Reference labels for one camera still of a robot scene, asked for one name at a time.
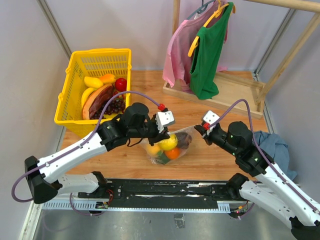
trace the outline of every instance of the pink shirt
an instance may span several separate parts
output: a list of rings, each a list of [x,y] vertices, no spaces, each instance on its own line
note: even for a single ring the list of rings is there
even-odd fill
[[[222,0],[221,4],[226,4],[226,0]],[[193,57],[188,57],[189,48],[194,41],[199,29],[206,23],[208,18],[218,9],[219,3],[215,1],[213,5],[200,17],[194,20],[184,20],[178,29],[173,34],[167,51],[164,62],[162,78],[174,86],[175,80],[180,80],[180,85],[183,91],[190,92],[190,69],[192,65]],[[213,18],[208,24],[207,28],[214,25],[222,16],[222,14]],[[217,71],[225,71],[226,67],[218,66]]]

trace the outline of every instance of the wooden rack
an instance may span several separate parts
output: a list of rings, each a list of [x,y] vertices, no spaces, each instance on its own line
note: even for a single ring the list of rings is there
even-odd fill
[[[286,54],[282,62],[279,64],[269,81],[265,84],[262,82],[252,81],[237,77],[231,74],[217,72],[214,77],[214,82],[219,89],[219,94],[212,99],[199,100],[195,95],[181,91],[180,87],[175,85],[170,88],[168,83],[165,83],[162,91],[166,94],[183,98],[185,100],[205,104],[208,106],[227,109],[232,103],[238,99],[246,99],[250,105],[251,115],[254,118],[261,118],[263,116],[265,98],[267,93],[279,79],[281,74],[286,70],[290,62],[294,59],[296,54],[306,43],[308,38],[315,31],[320,23],[320,3],[304,0],[246,0],[248,2],[255,2],[278,7],[285,7],[297,10],[313,12],[314,15],[309,21],[304,31]],[[173,0],[173,26],[172,33],[174,33],[179,26],[180,15],[180,0]],[[246,115],[247,110],[244,105],[237,105],[234,112]]]

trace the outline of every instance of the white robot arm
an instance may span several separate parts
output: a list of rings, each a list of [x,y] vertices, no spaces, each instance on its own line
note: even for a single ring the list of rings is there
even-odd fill
[[[215,144],[235,156],[241,170],[255,177],[276,194],[258,187],[237,173],[227,183],[230,195],[249,200],[280,219],[297,239],[320,239],[320,204],[303,192],[278,164],[253,144],[253,132],[241,121],[232,122],[228,131],[221,129],[219,116],[208,111],[195,129],[208,145]]]
[[[148,138],[150,144],[169,138],[167,127],[175,123],[172,112],[165,108],[152,119],[148,113],[147,106],[136,102],[124,114],[102,123],[95,133],[89,133],[73,145],[40,159],[34,156],[27,158],[24,161],[26,172],[45,165],[26,176],[33,201],[41,204],[56,195],[79,192],[100,198],[107,186],[100,172],[86,175],[65,173],[87,159],[125,145],[131,138]]]

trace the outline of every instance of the wooden base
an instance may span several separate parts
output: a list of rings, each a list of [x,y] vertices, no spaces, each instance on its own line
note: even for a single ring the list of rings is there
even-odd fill
[[[219,89],[219,94],[212,99],[199,100],[196,95],[182,91],[179,84],[175,84],[171,88],[169,83],[165,83],[162,91],[174,97],[223,110],[229,108],[239,99],[246,99],[250,106],[251,116],[256,119],[262,118],[265,100],[263,99],[258,105],[256,105],[255,101],[265,84],[253,79],[231,75],[230,73],[232,72],[228,73],[217,72],[215,74],[214,83]],[[245,116],[248,115],[244,102],[236,105],[231,112]]]

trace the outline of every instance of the yellow basket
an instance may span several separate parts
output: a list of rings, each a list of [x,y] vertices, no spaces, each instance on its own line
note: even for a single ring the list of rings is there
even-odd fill
[[[79,137],[84,137],[96,126],[98,120],[83,120],[81,97],[87,89],[84,78],[101,77],[113,74],[116,78],[127,80],[126,90],[131,89],[131,50],[128,48],[100,48],[87,51],[75,51],[71,55],[62,92],[58,96],[54,122],[65,126]],[[125,96],[125,107],[130,106],[130,96]],[[102,123],[112,119],[115,114],[103,119]]]

